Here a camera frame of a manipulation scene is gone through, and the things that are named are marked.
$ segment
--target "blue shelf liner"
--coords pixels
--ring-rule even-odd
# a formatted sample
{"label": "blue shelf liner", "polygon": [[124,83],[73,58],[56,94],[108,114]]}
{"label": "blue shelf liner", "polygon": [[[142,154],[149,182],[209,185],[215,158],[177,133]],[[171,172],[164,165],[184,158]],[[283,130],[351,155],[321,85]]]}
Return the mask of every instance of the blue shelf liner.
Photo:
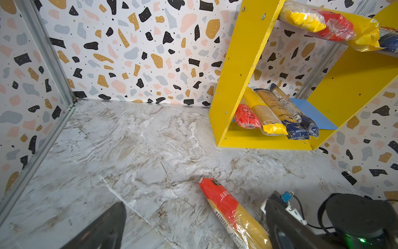
{"label": "blue shelf liner", "polygon": [[312,120],[317,124],[319,129],[338,129],[338,127],[334,123],[332,123],[332,121],[325,117],[325,115],[318,111],[318,109],[316,109],[315,106],[313,106],[307,100],[300,100],[297,98],[291,98],[291,100],[305,115],[312,118]]}

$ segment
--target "blue connector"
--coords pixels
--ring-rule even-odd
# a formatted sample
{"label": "blue connector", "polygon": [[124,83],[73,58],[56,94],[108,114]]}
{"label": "blue connector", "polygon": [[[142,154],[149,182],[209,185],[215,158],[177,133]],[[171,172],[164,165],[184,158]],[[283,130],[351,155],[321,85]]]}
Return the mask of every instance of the blue connector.
{"label": "blue connector", "polygon": [[289,192],[286,191],[283,195],[281,195],[281,198],[284,202],[288,202],[292,198],[292,196],[291,194],[289,194]]}

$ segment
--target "marble countertop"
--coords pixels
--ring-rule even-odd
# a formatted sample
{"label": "marble countertop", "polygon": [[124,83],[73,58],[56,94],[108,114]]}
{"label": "marble countertop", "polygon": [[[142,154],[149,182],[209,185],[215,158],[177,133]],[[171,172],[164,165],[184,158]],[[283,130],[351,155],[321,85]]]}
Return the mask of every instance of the marble countertop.
{"label": "marble countertop", "polygon": [[319,151],[217,148],[208,113],[78,102],[0,227],[0,248],[60,248],[120,200],[122,248],[234,248],[197,184],[202,176],[216,178],[262,225],[259,207],[274,190],[293,191],[313,224],[331,193],[356,193]]}

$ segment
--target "marble surface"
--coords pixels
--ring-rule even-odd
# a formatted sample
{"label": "marble surface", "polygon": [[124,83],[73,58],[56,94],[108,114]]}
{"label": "marble surface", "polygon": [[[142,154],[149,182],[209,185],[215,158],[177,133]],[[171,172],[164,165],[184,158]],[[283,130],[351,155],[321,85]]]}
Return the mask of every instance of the marble surface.
{"label": "marble surface", "polygon": [[259,206],[274,190],[293,191],[313,224],[331,193],[356,193],[320,151],[217,148],[207,108],[76,105],[0,227],[0,248],[60,248],[119,200],[128,212],[122,248],[235,248],[197,184],[202,176],[262,225]]}

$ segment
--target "red package end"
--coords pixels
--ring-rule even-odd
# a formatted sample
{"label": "red package end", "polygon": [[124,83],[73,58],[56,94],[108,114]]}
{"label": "red package end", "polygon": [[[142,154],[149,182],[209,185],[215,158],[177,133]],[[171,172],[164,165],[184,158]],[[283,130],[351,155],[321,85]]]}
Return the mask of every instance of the red package end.
{"label": "red package end", "polygon": [[254,114],[254,112],[249,108],[248,105],[240,104],[236,109],[234,119],[236,123],[245,129],[255,129],[261,128],[260,120]]}
{"label": "red package end", "polygon": [[354,25],[343,15],[325,10],[315,10],[325,18],[326,28],[317,32],[330,41],[348,41],[355,38]]}
{"label": "red package end", "polygon": [[214,178],[202,178],[199,186],[206,198],[213,201],[229,224],[236,228],[235,213],[239,202]]}

